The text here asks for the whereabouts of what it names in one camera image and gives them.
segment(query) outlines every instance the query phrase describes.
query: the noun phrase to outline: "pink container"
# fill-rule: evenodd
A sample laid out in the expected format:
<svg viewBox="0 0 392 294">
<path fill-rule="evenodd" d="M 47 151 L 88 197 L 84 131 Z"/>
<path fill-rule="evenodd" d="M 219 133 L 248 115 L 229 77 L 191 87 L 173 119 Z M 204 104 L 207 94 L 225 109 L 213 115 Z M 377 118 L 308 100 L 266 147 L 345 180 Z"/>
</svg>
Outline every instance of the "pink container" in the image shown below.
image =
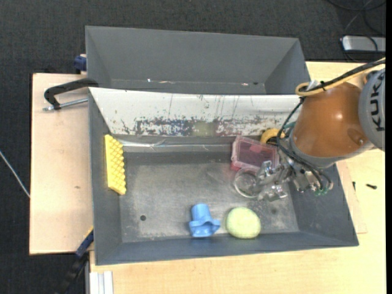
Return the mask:
<svg viewBox="0 0 392 294">
<path fill-rule="evenodd" d="M 260 168 L 264 161 L 271 161 L 272 167 L 279 164 L 277 147 L 251 138 L 237 136 L 233 142 L 232 169 Z"/>
</svg>

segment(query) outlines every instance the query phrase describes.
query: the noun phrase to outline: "bin floor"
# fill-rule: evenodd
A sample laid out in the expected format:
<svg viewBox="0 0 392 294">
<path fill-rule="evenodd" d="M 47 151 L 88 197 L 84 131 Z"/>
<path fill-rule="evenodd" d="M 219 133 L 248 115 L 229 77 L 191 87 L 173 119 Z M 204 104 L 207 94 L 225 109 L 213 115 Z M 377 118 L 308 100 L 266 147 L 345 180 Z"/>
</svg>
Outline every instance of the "bin floor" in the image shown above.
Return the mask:
<svg viewBox="0 0 392 294">
<path fill-rule="evenodd" d="M 234 207 L 246 206 L 262 222 L 262 233 L 296 232 L 295 211 L 288 197 L 274 202 L 240 196 L 233 185 L 230 164 L 127 165 L 127 192 L 120 196 L 122 241 L 190 238 L 190 209 L 209 206 L 219 219 L 215 235 L 227 235 L 225 217 Z"/>
</svg>

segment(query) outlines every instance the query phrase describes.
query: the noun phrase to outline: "wooden table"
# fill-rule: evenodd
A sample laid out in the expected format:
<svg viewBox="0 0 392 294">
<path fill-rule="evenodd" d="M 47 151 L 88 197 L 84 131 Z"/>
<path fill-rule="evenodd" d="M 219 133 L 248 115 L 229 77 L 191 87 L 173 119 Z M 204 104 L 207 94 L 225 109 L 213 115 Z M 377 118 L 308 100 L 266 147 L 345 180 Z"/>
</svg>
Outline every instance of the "wooden table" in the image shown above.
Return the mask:
<svg viewBox="0 0 392 294">
<path fill-rule="evenodd" d="M 307 63 L 311 78 L 318 80 L 334 78 L 357 65 Z M 43 98 L 47 88 L 83 77 L 33 75 L 31 255 L 74 252 L 92 226 L 87 105 L 42 111 L 48 105 Z M 351 82 L 360 85 L 361 80 Z M 85 96 L 86 90 L 81 89 L 59 99 Z M 112 271 L 115 294 L 385 293 L 385 153 L 367 151 L 339 162 L 338 168 L 358 247 L 110 266 L 96 266 L 91 251 L 90 269 Z"/>
</svg>

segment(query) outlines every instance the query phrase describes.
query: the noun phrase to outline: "yellow-green ball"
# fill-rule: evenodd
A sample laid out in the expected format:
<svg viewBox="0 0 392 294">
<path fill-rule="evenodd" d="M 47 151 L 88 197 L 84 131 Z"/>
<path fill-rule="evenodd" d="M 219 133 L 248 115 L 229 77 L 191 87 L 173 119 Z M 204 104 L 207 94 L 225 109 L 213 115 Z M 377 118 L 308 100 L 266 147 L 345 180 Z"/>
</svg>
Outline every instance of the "yellow-green ball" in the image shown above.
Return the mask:
<svg viewBox="0 0 392 294">
<path fill-rule="evenodd" d="M 245 207 L 232 209 L 226 218 L 227 231 L 236 238 L 255 238 L 262 224 L 255 212 Z"/>
</svg>

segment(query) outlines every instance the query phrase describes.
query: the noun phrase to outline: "gray carpet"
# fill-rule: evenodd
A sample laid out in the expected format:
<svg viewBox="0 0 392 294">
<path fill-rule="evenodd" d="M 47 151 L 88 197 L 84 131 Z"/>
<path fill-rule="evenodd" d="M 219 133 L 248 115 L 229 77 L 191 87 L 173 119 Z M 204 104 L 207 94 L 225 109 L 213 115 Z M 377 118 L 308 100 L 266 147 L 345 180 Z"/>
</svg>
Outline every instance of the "gray carpet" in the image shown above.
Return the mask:
<svg viewBox="0 0 392 294">
<path fill-rule="evenodd" d="M 0 149 L 29 186 L 30 74 L 75 73 L 85 25 L 296 37 L 308 61 L 346 61 L 341 35 L 386 30 L 385 5 L 346 28 L 357 14 L 325 0 L 0 0 Z M 29 200 L 2 161 L 0 198 L 0 293 L 53 293 L 74 258 L 28 255 Z"/>
</svg>

